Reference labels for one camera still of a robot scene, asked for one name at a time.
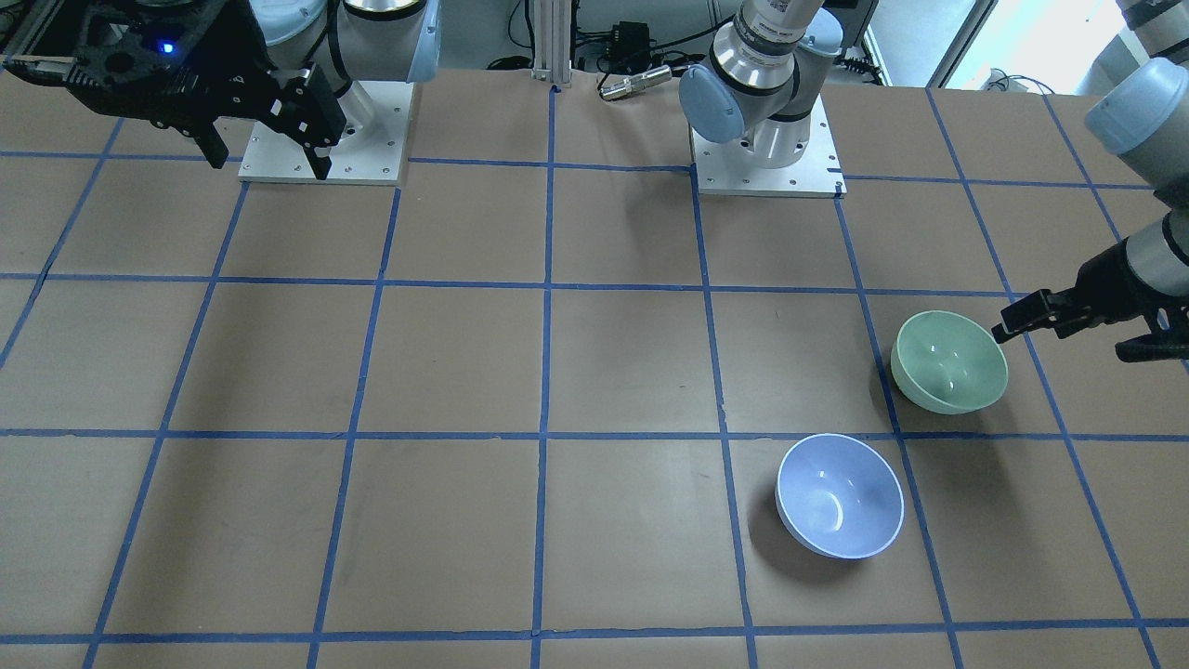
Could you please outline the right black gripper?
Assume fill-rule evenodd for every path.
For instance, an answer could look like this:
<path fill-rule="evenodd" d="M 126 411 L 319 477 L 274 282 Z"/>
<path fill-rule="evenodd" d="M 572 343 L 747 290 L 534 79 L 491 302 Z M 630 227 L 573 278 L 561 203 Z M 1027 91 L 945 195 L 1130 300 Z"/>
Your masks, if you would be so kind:
<path fill-rule="evenodd" d="M 97 114 L 178 128 L 213 169 L 229 159 L 221 116 L 268 115 L 319 181 L 346 130 L 322 68 L 276 69 L 246 1 L 34 1 L 6 71 Z"/>

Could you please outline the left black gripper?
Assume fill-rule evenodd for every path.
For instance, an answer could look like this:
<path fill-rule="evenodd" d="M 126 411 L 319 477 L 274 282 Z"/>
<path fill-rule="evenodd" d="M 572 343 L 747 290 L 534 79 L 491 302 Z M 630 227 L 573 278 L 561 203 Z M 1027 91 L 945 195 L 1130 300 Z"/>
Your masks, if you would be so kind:
<path fill-rule="evenodd" d="M 1133 318 L 1156 329 L 1160 310 L 1170 330 L 1185 335 L 1185 252 L 1164 236 L 1130 236 L 1083 264 L 1072 297 L 1067 291 L 1027 294 L 1004 308 L 990 334 L 995 343 L 1044 329 L 1065 339 Z M 1114 351 L 1125 362 L 1188 360 L 1188 343 L 1177 337 L 1132 337 Z"/>

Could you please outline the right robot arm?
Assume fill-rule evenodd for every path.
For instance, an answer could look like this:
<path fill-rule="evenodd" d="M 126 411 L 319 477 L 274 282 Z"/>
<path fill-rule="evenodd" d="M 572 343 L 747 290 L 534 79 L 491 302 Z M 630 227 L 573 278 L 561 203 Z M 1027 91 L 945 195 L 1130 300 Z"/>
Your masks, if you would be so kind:
<path fill-rule="evenodd" d="M 94 113 L 175 130 L 212 168 L 250 120 L 246 181 L 400 182 L 435 1 L 25 1 L 4 69 Z"/>

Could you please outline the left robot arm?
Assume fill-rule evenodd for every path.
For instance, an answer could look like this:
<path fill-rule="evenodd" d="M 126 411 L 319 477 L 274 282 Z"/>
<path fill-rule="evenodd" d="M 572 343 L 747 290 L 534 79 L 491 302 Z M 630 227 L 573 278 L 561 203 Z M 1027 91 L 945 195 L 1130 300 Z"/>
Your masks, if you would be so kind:
<path fill-rule="evenodd" d="M 1001 313 L 999 343 L 1050 329 L 1070 337 L 1092 327 L 1143 318 L 1149 334 L 1116 343 L 1121 361 L 1185 359 L 1185 207 L 1188 72 L 1184 1 L 1121 1 L 1124 23 L 1149 59 L 1092 106 L 1086 127 L 1155 190 L 1165 215 L 1083 263 L 1072 288 L 1040 289 Z M 832 57 L 838 42 L 811 37 L 819 1 L 744 1 L 716 29 L 705 59 L 680 78 L 682 112 L 709 141 L 744 139 L 765 120 L 795 124 L 820 84 L 809 59 Z"/>

